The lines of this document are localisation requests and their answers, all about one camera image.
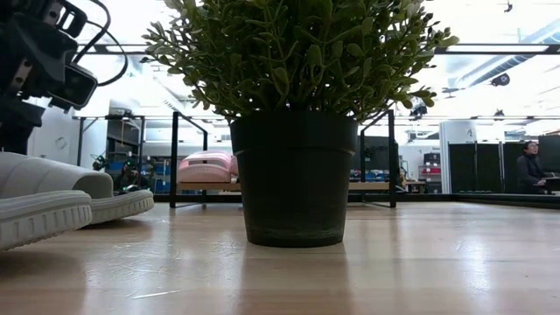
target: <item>black flower pot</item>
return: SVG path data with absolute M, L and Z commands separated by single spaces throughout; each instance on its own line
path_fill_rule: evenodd
M 249 242 L 342 242 L 357 132 L 354 120 L 320 112 L 256 112 L 231 124 Z

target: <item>person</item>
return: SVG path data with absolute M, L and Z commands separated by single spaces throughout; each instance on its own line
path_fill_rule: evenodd
M 523 145 L 523 155 L 517 158 L 517 187 L 522 194 L 543 194 L 546 180 L 537 154 L 538 144 L 529 141 Z

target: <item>black metal frame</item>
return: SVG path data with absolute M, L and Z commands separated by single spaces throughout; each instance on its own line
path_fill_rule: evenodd
M 395 111 L 389 109 L 382 113 L 377 114 L 374 120 L 366 125 L 360 132 L 360 182 L 366 182 L 366 130 L 374 126 L 383 117 L 388 117 L 388 203 L 389 205 L 379 204 L 377 202 L 366 201 L 366 192 L 361 193 L 361 201 L 364 204 L 375 205 L 379 207 L 396 208 L 396 179 L 399 170 L 396 169 L 398 165 L 398 156 L 396 155 L 396 141 L 395 141 Z
M 365 193 L 360 194 L 360 200 L 355 201 L 354 195 L 350 195 L 349 200 L 354 200 L 351 202 L 361 202 L 364 204 L 375 205 L 380 207 L 396 208 L 397 194 L 396 194 L 396 179 L 399 170 L 396 169 L 398 165 L 398 156 L 396 155 L 396 140 L 395 140 L 395 112 L 393 109 L 387 110 L 378 114 L 375 119 L 368 124 L 360 133 L 360 168 L 361 168 L 361 182 L 366 182 L 365 175 L 365 157 L 363 151 L 365 150 L 365 136 L 366 130 L 374 126 L 379 122 L 384 116 L 388 117 L 388 158 L 389 158 L 389 189 L 388 189 L 388 203 L 389 205 L 379 204 L 377 202 L 366 201 Z M 183 118 L 188 121 L 192 126 L 196 127 L 203 134 L 202 150 L 208 150 L 208 132 L 200 127 L 196 122 L 193 121 L 191 117 L 185 116 L 177 111 L 173 112 L 172 120 L 172 131 L 171 131 L 171 188 L 169 197 L 167 196 L 155 196 L 157 202 L 167 202 L 169 201 L 169 207 L 176 208 L 179 202 L 185 203 L 231 203 L 231 202 L 241 202 L 241 196 L 208 196 L 207 191 L 203 190 L 201 196 L 183 196 L 178 195 L 178 184 L 177 184 L 177 166 L 179 165 L 179 118 Z
M 126 55 L 134 56 L 134 55 L 146 55 L 145 48 L 148 46 L 145 43 L 141 44 L 122 44 L 122 47 L 134 47 L 137 48 L 135 51 L 126 52 Z M 523 46 L 523 47 L 540 47 L 540 46 L 547 46 L 548 48 L 545 50 L 535 49 L 534 51 L 516 51 L 516 50 L 500 50 L 498 52 L 491 52 L 488 50 L 479 50 L 479 51 L 470 51 L 464 50 L 461 51 L 460 47 L 512 47 L 512 46 Z M 99 44 L 94 45 L 94 49 L 86 52 L 86 54 L 91 55 L 122 55 L 123 53 L 116 49 L 118 48 L 117 44 Z M 512 43 L 512 44 L 482 44 L 482 43 L 472 43 L 472 44 L 457 44 L 453 46 L 452 50 L 450 47 L 439 47 L 434 52 L 436 55 L 557 55 L 558 49 L 560 49 L 559 44 L 523 44 L 523 43 Z
M 200 127 L 191 117 L 185 116 L 178 111 L 173 112 L 173 123 L 171 131 L 171 188 L 169 191 L 169 207 L 176 208 L 177 203 L 181 201 L 180 197 L 191 197 L 187 202 L 207 203 L 207 191 L 203 190 L 201 196 L 178 196 L 177 195 L 177 166 L 179 165 L 179 118 L 188 121 L 192 126 L 202 131 L 202 150 L 208 150 L 208 131 Z
M 124 118 L 130 119 L 130 120 L 135 120 L 135 119 L 140 119 L 142 121 L 142 125 L 140 127 L 140 139 L 138 140 L 138 162 L 137 162 L 137 167 L 138 170 L 142 170 L 142 155 L 143 155 L 143 151 L 144 151 L 144 132 L 146 129 L 146 117 L 143 115 L 132 115 L 132 116 L 126 116 Z M 97 122 L 99 119 L 103 119 L 106 121 L 121 121 L 122 118 L 113 118 L 113 117 L 105 117 L 105 116 L 75 116 L 73 117 L 74 120 L 79 120 L 80 121 L 80 130 L 78 131 L 78 157 L 76 158 L 76 165 L 81 166 L 81 149 L 82 149 L 82 145 L 83 145 L 83 141 L 84 141 L 84 132 L 86 132 L 89 127 L 91 127 L 95 122 Z M 92 122 L 84 127 L 84 122 L 86 120 L 92 120 Z
M 390 202 L 387 194 L 372 195 L 371 200 L 375 202 Z M 172 197 L 170 195 L 155 195 L 154 201 L 156 202 L 169 202 L 171 204 Z M 241 195 L 208 195 L 206 197 L 197 196 L 177 196 L 175 202 L 185 203 L 184 206 L 189 207 L 195 205 L 205 204 L 239 204 L 242 203 Z M 558 197 L 547 195 L 514 195 L 514 194 L 500 194 L 500 193 L 454 193 L 454 194 L 397 194 L 395 196 L 396 202 L 470 202 L 488 205 L 501 205 L 511 207 L 533 207 L 542 209 L 556 209 L 560 210 L 560 203 Z M 348 203 L 362 203 L 362 198 L 359 194 L 351 193 L 348 195 Z

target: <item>wooden surface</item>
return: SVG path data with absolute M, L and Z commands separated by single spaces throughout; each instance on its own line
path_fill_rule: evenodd
M 180 190 L 224 190 L 239 191 L 241 184 L 236 183 L 179 183 Z M 350 190 L 388 190 L 389 183 L 350 183 Z
M 351 207 L 340 245 L 278 249 L 246 243 L 238 205 L 158 205 L 0 253 L 0 313 L 560 313 L 560 212 L 399 207 Z

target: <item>black shirt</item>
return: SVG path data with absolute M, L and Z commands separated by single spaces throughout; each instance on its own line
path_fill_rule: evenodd
M 517 158 L 517 186 L 519 193 L 540 193 L 536 184 L 543 179 L 539 157 L 532 154 L 523 154 Z

